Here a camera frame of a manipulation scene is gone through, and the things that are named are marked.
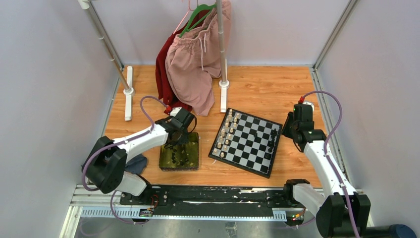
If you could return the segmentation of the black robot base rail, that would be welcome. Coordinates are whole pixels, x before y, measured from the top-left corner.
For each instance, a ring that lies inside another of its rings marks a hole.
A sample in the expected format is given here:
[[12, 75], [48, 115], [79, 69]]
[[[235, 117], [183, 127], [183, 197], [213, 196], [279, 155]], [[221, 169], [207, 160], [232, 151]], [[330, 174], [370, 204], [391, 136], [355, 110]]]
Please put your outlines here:
[[371, 203], [365, 194], [341, 190], [330, 195], [312, 188], [305, 179], [290, 179], [284, 187], [155, 185], [135, 196], [103, 194], [77, 186], [71, 205], [82, 208], [81, 218], [116, 218], [128, 224], [152, 220], [276, 221], [301, 225], [313, 214], [333, 229], [366, 224]]

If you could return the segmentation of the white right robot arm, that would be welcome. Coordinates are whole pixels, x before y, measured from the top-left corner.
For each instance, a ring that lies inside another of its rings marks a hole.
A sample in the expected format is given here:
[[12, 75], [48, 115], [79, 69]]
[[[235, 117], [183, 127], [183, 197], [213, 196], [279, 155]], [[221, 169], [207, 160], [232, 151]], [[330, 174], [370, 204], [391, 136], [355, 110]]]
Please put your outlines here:
[[303, 205], [314, 215], [324, 238], [362, 237], [367, 229], [370, 200], [358, 194], [340, 171], [325, 133], [315, 129], [313, 107], [295, 104], [281, 133], [310, 160], [323, 188], [320, 193], [306, 179], [289, 179], [284, 185], [284, 203], [289, 207]]

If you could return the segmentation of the black and white chessboard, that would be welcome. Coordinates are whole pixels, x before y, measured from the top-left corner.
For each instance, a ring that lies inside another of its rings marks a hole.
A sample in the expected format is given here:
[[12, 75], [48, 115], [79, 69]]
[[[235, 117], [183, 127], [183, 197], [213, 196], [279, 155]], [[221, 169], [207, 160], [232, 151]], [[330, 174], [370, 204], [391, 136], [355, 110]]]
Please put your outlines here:
[[[270, 178], [283, 125], [235, 109], [232, 109], [232, 117], [228, 118], [229, 109], [232, 108], [227, 109], [208, 156], [261, 177]], [[233, 128], [235, 114], [239, 114], [239, 117], [236, 122], [237, 127]], [[229, 127], [224, 126], [227, 119], [229, 120]], [[230, 128], [234, 129], [232, 134], [229, 133]], [[220, 136], [222, 129], [225, 129], [224, 137]], [[277, 135], [275, 136], [273, 151], [269, 153], [268, 143], [272, 137], [270, 133], [273, 129], [277, 130]], [[258, 132], [257, 138], [250, 134], [252, 130]], [[224, 144], [226, 139], [229, 140], [228, 145]], [[221, 149], [217, 148], [218, 142], [222, 143]], [[217, 155], [213, 154], [215, 148], [218, 149]], [[221, 152], [225, 153], [224, 158], [220, 157]]]

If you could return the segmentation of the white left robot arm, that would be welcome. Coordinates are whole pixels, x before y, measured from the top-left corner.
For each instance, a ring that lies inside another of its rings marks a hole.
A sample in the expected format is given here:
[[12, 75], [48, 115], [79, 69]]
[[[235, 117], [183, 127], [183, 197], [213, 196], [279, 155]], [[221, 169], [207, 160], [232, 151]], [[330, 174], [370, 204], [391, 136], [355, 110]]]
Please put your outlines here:
[[100, 190], [104, 194], [120, 191], [131, 194], [140, 205], [148, 204], [152, 198], [148, 182], [127, 171], [127, 163], [152, 148], [187, 143], [191, 123], [197, 123], [196, 116], [178, 107], [172, 109], [168, 117], [153, 121], [148, 128], [129, 136], [99, 138], [82, 165], [82, 180], [90, 180], [95, 188], [85, 189]]

